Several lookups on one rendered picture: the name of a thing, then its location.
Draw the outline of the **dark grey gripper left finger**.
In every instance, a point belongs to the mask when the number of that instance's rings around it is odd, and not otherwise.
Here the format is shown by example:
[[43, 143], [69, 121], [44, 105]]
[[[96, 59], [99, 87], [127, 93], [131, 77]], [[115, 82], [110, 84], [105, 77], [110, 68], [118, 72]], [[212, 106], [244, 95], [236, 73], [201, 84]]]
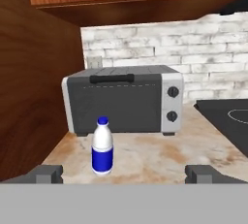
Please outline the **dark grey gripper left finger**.
[[39, 165], [25, 175], [4, 180], [4, 183], [62, 183], [62, 174], [62, 165]]

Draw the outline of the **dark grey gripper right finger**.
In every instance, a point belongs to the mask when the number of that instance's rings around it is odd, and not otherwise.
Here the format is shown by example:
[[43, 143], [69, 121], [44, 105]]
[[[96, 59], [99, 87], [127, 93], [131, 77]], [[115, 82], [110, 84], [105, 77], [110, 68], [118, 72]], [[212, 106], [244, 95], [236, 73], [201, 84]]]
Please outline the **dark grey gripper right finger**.
[[186, 183], [244, 183], [244, 180], [221, 174], [210, 165], [187, 165], [185, 175]]

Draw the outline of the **black hob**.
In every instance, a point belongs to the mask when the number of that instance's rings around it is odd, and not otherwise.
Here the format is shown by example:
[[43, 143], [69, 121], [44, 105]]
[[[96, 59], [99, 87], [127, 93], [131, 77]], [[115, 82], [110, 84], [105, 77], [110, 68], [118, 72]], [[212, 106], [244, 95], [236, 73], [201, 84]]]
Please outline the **black hob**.
[[248, 158], [248, 99], [198, 100], [194, 107]]

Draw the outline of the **white bottle with blue label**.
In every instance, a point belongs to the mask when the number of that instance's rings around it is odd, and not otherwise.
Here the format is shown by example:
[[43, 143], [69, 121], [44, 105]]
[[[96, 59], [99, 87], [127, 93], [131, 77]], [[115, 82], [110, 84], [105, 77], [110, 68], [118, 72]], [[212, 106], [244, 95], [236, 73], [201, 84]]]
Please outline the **white bottle with blue label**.
[[95, 174], [106, 175], [113, 166], [113, 138], [109, 118], [100, 116], [91, 143], [91, 167]]

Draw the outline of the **wooden tall cabinet side panel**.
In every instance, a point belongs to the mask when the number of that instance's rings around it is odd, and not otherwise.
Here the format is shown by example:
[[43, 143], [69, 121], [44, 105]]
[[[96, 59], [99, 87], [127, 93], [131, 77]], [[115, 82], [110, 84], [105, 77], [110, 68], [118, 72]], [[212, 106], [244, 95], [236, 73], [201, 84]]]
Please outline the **wooden tall cabinet side panel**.
[[42, 164], [68, 132], [61, 81], [82, 68], [77, 26], [0, 0], [0, 181]]

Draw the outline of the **grey toaster oven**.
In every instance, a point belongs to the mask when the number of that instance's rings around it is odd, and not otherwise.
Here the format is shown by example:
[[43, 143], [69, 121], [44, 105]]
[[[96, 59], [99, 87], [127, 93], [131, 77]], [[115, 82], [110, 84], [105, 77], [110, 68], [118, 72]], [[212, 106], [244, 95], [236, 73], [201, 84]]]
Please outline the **grey toaster oven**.
[[[90, 76], [134, 74], [133, 82], [91, 83]], [[168, 89], [179, 94], [172, 98]], [[97, 118], [108, 117], [113, 133], [161, 133], [172, 136], [181, 128], [184, 80], [166, 65], [87, 69], [61, 82], [68, 128], [79, 137], [95, 131]], [[177, 113], [175, 122], [167, 113]]]

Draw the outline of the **white wall socket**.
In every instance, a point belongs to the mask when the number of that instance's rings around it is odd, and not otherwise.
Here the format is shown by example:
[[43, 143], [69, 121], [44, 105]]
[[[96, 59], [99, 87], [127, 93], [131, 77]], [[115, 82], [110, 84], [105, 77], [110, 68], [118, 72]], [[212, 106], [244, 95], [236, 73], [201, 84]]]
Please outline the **white wall socket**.
[[87, 68], [97, 69], [103, 67], [103, 61], [101, 56], [88, 57], [87, 58]]

